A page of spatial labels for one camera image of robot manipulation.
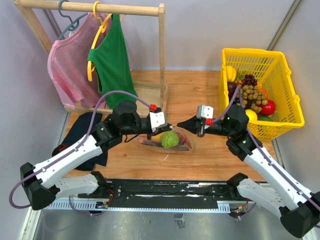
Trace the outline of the red chili pepper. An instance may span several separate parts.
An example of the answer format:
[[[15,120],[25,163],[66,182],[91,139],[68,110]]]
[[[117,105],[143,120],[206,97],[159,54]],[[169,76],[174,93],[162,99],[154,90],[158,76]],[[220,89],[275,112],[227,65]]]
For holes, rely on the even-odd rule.
[[[176,134],[178,135],[179,141],[178,141],[178,147],[187,147],[189,150],[191,150],[193,148],[193,145],[191,143],[191,141],[188,139],[188,137],[181,133],[181,132],[176,132]]]

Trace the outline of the yellow peach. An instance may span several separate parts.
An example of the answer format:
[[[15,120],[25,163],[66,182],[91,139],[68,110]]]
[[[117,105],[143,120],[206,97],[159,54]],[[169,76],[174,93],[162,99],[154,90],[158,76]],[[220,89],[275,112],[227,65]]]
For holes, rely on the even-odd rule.
[[[159,143],[159,142],[161,141],[161,135],[160,135],[160,134],[154,135],[154,136],[151,137],[151,140],[152,140],[153,142]]]

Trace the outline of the clear zip top bag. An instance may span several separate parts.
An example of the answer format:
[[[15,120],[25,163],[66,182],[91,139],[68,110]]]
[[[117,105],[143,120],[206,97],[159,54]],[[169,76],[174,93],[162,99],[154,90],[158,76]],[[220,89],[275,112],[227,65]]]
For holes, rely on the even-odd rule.
[[[195,149],[195,144],[189,134],[176,126],[170,131],[166,131],[150,138],[147,135],[140,135],[136,139],[137,143],[147,149],[160,153],[190,153]]]

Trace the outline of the green custard apple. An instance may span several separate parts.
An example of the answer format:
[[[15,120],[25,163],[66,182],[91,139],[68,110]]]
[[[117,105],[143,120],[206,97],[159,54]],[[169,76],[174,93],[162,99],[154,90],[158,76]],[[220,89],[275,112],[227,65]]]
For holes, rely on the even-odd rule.
[[[174,131],[166,131],[161,136],[160,143],[163,148],[172,148],[178,145],[179,137]]]

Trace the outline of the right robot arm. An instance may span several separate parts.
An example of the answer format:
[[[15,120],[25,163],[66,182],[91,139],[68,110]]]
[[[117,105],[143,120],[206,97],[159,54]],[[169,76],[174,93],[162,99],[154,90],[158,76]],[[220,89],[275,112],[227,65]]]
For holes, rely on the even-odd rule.
[[[227,196],[241,197],[272,212],[294,237],[302,238],[320,222],[320,194],[313,193],[293,178],[269,154],[263,144],[248,129],[249,117],[240,105],[231,105],[218,118],[214,109],[200,105],[197,114],[177,126],[198,137],[206,134],[227,137],[229,151],[255,169],[272,187],[258,185],[242,173],[228,181]]]

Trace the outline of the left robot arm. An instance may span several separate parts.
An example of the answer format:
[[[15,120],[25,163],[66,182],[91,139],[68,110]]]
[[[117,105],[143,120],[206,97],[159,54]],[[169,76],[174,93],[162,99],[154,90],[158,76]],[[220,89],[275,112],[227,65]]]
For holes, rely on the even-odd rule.
[[[92,171],[80,177],[65,177],[65,174],[119,145],[123,136],[151,137],[171,129],[161,108],[152,106],[146,117],[140,117],[134,102],[122,101],[104,121],[90,127],[88,133],[67,149],[36,165],[27,162],[20,167],[21,185],[31,208],[42,210],[56,199],[69,196],[104,197],[111,187],[100,172]]]

